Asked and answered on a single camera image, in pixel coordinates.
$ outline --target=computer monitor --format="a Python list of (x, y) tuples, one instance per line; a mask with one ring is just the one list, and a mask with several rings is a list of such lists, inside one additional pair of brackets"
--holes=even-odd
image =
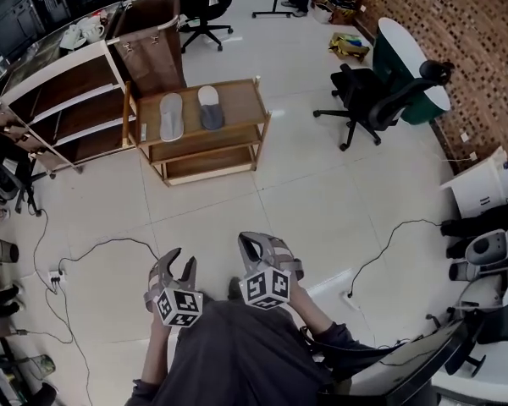
[(347, 395), (322, 394), (320, 404), (405, 404), (429, 384), (470, 335), (467, 324), (457, 321), (409, 342), (354, 375)]

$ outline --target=wooden shelf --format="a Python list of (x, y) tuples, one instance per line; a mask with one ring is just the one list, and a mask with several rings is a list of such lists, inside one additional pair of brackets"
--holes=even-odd
[[(47, 143), (63, 145), (89, 134), (122, 124), (124, 93), (113, 90), (80, 102), (31, 125)], [(135, 119), (130, 109), (130, 120)]]
[[(218, 92), (224, 113), (224, 126), (218, 130), (219, 132), (267, 122), (267, 114), (253, 80), (227, 81), (212, 86)], [(197, 99), (199, 89), (200, 86), (176, 91), (183, 99), (185, 123), (183, 139), (207, 132), (200, 122), (201, 109)], [(138, 134), (142, 133), (140, 130), (142, 125), (146, 125), (146, 139), (138, 140), (140, 147), (163, 143), (160, 139), (160, 101), (164, 95), (149, 96), (138, 101)]]
[(151, 165), (157, 165), (261, 142), (262, 136), (253, 125), (228, 131), (206, 131), (197, 137), (152, 145), (149, 147), (149, 158)]
[(56, 149), (74, 164), (121, 151), (123, 150), (122, 125), (113, 126), (95, 134), (70, 141), (58, 146)]
[(167, 180), (170, 184), (179, 184), (196, 175), (214, 173), (214, 176), (218, 176), (219, 172), (224, 172), (226, 169), (241, 166), (249, 167), (254, 163), (253, 155), (252, 148), (247, 146), (169, 162), (165, 166)]
[(101, 56), (43, 83), (11, 104), (11, 108), (25, 123), (35, 124), (77, 103), (118, 88), (107, 59)]

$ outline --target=gray slipper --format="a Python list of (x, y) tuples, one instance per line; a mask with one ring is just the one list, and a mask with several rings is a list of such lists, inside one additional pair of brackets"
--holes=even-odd
[(169, 93), (160, 101), (160, 138), (175, 141), (184, 132), (183, 98), (178, 93)]
[(198, 92), (197, 98), (202, 106), (200, 120), (202, 127), (210, 131), (224, 126), (224, 115), (218, 103), (218, 92), (211, 85), (204, 85)]

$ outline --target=gray shirt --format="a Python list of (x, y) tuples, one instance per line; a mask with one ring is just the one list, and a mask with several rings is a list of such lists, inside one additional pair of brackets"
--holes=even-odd
[(135, 381), (126, 406), (312, 405), (329, 382), (290, 313), (214, 301), (181, 330), (163, 384)]

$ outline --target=person's arm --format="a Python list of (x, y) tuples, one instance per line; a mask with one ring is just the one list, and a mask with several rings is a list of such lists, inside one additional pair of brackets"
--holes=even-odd
[(164, 326), (156, 305), (152, 307), (154, 318), (151, 325), (151, 338), (146, 350), (145, 364), (141, 379), (135, 380), (132, 397), (126, 406), (149, 406), (168, 375), (168, 340), (171, 326)]
[(160, 315), (154, 309), (154, 320), (151, 326), (151, 339), (146, 350), (145, 364), (141, 380), (152, 385), (162, 385), (168, 375), (168, 340), (171, 326), (164, 326)]
[[(305, 322), (306, 327), (312, 334), (312, 339), (324, 346), (329, 346), (322, 348), (323, 356), (326, 359), (324, 363), (334, 369), (336, 380), (348, 379), (382, 357), (383, 351), (380, 351), (379, 357), (372, 356), (376, 349), (354, 340), (346, 324), (337, 325), (329, 319), (294, 278), (291, 278), (289, 304)], [(366, 352), (371, 351), (371, 353), (362, 357), (357, 354), (350, 355), (345, 351), (340, 352), (339, 349), (348, 351), (364, 350)]]
[(314, 304), (308, 292), (299, 285), (297, 280), (291, 278), (290, 282), (290, 307), (305, 322), (313, 335), (326, 332), (333, 325), (333, 321)]

